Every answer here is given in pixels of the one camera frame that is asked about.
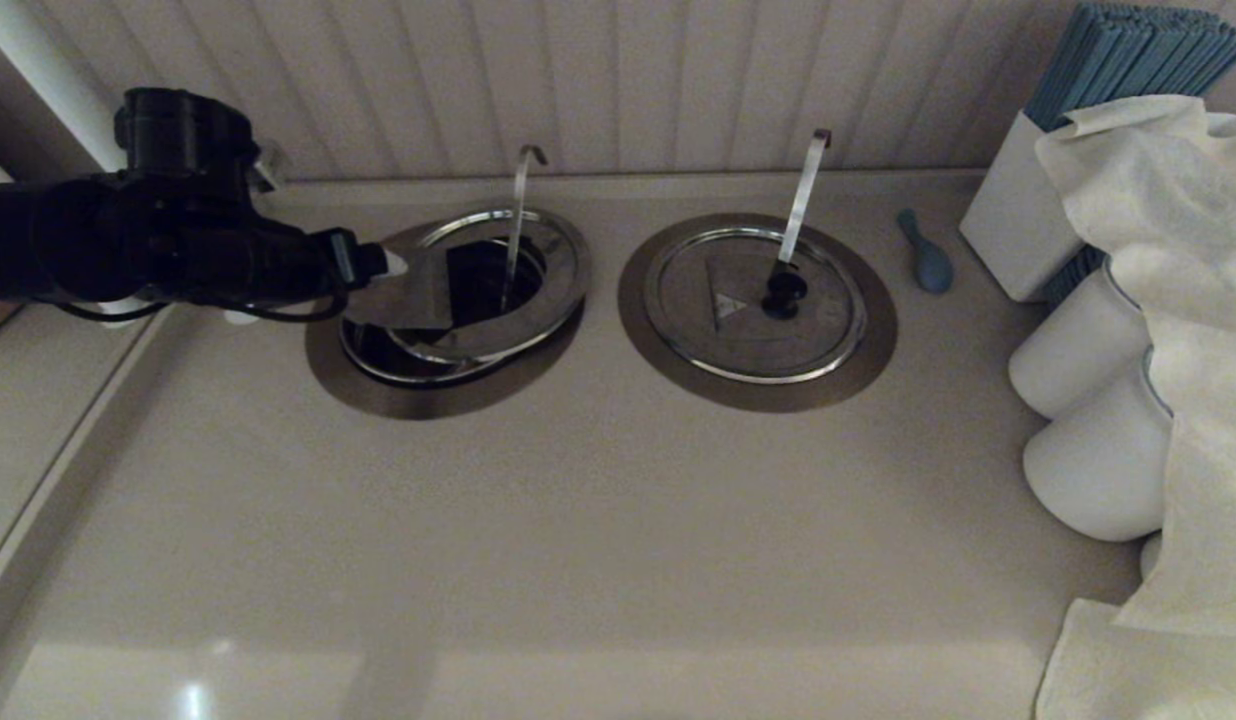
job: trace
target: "stacked cup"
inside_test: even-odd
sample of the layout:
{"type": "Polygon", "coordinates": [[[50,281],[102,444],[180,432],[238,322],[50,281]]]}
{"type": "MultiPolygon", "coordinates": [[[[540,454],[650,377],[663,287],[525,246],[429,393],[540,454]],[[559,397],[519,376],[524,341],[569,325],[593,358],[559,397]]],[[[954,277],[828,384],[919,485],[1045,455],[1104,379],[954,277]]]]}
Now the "stacked cup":
{"type": "Polygon", "coordinates": [[[1010,380],[1053,420],[1022,468],[1035,495],[1069,527],[1122,542],[1161,529],[1170,408],[1149,379],[1138,304],[1111,274],[1090,274],[1010,359],[1010,380]]]}

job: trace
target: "beadboard wall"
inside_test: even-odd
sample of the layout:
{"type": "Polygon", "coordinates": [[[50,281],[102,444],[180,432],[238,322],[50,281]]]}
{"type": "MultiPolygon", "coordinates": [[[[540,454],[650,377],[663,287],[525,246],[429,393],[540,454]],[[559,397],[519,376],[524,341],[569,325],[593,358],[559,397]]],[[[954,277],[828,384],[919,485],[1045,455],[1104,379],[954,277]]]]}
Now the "beadboard wall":
{"type": "MultiPolygon", "coordinates": [[[[27,0],[119,105],[184,86],[290,177],[986,165],[1074,0],[27,0]]],[[[1172,0],[1236,23],[1236,0],[1172,0]]],[[[1211,107],[1236,112],[1236,69],[1211,107]]]]}

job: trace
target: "metal handle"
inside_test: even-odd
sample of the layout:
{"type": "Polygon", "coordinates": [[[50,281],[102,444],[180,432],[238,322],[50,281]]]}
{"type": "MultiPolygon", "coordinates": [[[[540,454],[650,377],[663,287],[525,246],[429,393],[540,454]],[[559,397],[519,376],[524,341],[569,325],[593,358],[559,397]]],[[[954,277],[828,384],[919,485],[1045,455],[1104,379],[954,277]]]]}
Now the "metal handle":
{"type": "Polygon", "coordinates": [[[522,163],[515,168],[515,205],[512,209],[512,233],[507,238],[507,277],[503,278],[503,300],[499,311],[507,311],[507,299],[515,282],[515,262],[522,257],[522,225],[525,222],[525,184],[530,177],[530,158],[548,164],[546,156],[536,144],[522,146],[522,163]]]}
{"type": "Polygon", "coordinates": [[[832,131],[816,128],[815,140],[810,141],[810,152],[805,154],[805,169],[801,170],[800,184],[796,186],[796,201],[792,203],[791,215],[787,216],[787,232],[782,233],[782,249],[777,252],[777,261],[784,266],[791,264],[792,254],[796,254],[796,240],[800,237],[800,225],[805,224],[805,209],[810,205],[810,194],[815,191],[818,164],[823,161],[823,149],[831,146],[832,131]]]}

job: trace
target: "black knob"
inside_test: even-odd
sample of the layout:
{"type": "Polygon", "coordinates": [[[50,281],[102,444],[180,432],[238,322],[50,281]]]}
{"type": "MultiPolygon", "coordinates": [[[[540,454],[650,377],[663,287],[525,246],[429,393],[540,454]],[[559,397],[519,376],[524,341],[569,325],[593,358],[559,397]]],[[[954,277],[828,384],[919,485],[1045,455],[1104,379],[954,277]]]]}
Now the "black knob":
{"type": "Polygon", "coordinates": [[[810,294],[810,284],[805,278],[790,270],[777,270],[769,275],[769,295],[765,295],[760,306],[765,315],[777,320],[790,320],[800,311],[797,300],[803,300],[810,294]]]}

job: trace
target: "beige countertop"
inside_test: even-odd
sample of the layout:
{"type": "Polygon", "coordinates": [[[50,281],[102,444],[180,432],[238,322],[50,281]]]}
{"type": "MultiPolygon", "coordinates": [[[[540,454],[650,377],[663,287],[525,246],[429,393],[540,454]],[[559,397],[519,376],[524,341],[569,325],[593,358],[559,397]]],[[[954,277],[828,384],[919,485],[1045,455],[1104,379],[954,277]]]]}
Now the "beige countertop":
{"type": "MultiPolygon", "coordinates": [[[[1138,576],[1022,477],[1044,420],[1006,363],[1039,311],[957,236],[976,183],[819,178],[807,224],[873,266],[900,332],[873,387],[801,414],[682,391],[616,296],[651,233],[784,217],[794,174],[531,183],[595,252],[586,315],[545,377],[472,415],[352,410],[302,329],[203,311],[10,634],[0,720],[1028,718],[1067,603],[1138,576]],[[948,295],[911,282],[905,206],[952,254],[948,295]]],[[[372,241],[508,190],[272,204],[372,241]]]]}

